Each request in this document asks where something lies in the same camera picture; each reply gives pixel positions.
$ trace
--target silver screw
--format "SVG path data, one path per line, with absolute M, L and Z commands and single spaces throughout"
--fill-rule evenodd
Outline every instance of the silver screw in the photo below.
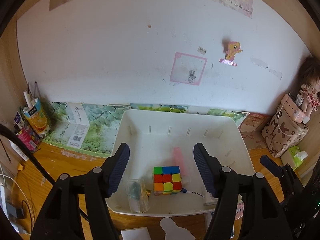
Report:
M 228 166 L 223 166 L 222 167 L 222 171 L 225 172 L 225 173 L 228 173 L 228 172 L 231 171 L 231 169 Z
M 60 175 L 60 179 L 67 179 L 68 178 L 68 174 L 63 173 Z
M 264 175 L 261 172 L 257 172 L 256 177 L 259 179 L 263 179 Z
M 94 173 L 100 173 L 101 171 L 102 171 L 101 167 L 95 167 L 95 168 L 93 169 L 93 172 L 94 172 Z

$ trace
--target white wall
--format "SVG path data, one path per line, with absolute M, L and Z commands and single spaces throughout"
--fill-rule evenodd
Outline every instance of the white wall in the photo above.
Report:
M 50 12 L 49 0 L 41 0 L 18 20 L 17 32 L 27 81 L 60 102 L 273 113 L 309 54 L 261 0 L 253 0 L 252 19 L 212 0 L 73 0 Z M 241 43 L 237 67 L 219 63 L 223 39 Z M 199 86 L 170 82 L 175 52 L 208 59 Z M 251 57 L 280 71 L 281 80 Z

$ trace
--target white bin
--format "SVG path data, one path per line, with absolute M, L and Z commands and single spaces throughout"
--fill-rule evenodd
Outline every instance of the white bin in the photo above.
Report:
M 125 190 L 126 179 L 144 179 L 153 189 L 154 166 L 174 166 L 173 148 L 180 147 L 190 182 L 182 186 L 202 194 L 203 181 L 193 158 L 193 147 L 203 143 L 209 155 L 217 157 L 239 174 L 252 176 L 254 168 L 235 122 L 224 116 L 168 113 L 131 109 L 124 113 L 112 155 L 121 143 L 130 147 L 130 159 L 118 191 L 106 199 L 108 207 L 121 214 L 138 216 L 184 216 L 210 212 L 203 198 L 193 193 L 149 197 L 149 210 L 131 213 Z

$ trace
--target rubik's cube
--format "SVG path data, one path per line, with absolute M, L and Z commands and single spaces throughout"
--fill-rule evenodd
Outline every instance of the rubik's cube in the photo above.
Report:
M 153 168 L 154 194 L 177 194 L 182 190 L 179 166 Z

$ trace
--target wooden desk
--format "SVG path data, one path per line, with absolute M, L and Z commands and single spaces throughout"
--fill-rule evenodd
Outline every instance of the wooden desk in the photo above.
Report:
M 260 157 L 264 154 L 269 156 L 270 153 L 267 148 L 256 149 L 249 151 L 253 166 L 256 172 L 262 172 L 272 189 L 276 193 L 276 196 L 280 201 L 284 199 L 280 183 L 277 178 L 274 178 L 266 168 L 260 164 Z M 86 174 L 89 170 L 96 166 L 101 166 L 105 159 L 99 157 L 91 157 L 89 155 L 83 155 L 80 153 L 63 150 L 46 143 L 41 143 L 40 150 L 35 153 L 35 157 L 41 163 L 41 165 L 49 172 L 49 174 L 56 180 L 60 174 L 68 173 L 70 176 L 76 176 Z M 281 164 L 280 158 L 274 159 L 278 164 Z M 25 169 L 19 171 L 17 175 L 17 182 L 22 188 L 30 204 L 35 216 L 39 214 L 39 211 L 46 199 L 52 186 L 48 181 L 45 181 L 41 173 L 35 168 L 35 166 L 27 161 L 23 163 Z M 12 198 L 14 204 L 20 206 L 21 201 L 24 199 L 18 187 L 13 187 Z M 80 207 L 86 212 L 84 196 L 80 196 Z M 163 240 L 164 231 L 160 227 L 159 217 L 138 217 L 129 215 L 120 215 L 110 211 L 112 220 L 116 228 L 119 230 L 128 228 L 148 227 L 152 240 Z M 92 239 L 89 223 L 82 219 L 82 225 L 84 229 L 84 235 L 86 240 Z M 173 220 L 179 227 L 187 228 L 196 239 L 201 240 L 205 234 L 204 215 L 173 217 Z M 20 220 L 28 231 L 31 228 L 30 217 L 24 220 Z M 235 237 L 238 239 L 238 235 L 241 227 L 241 219 L 235 221 Z M 29 236 L 23 235 L 24 239 L 29 239 Z

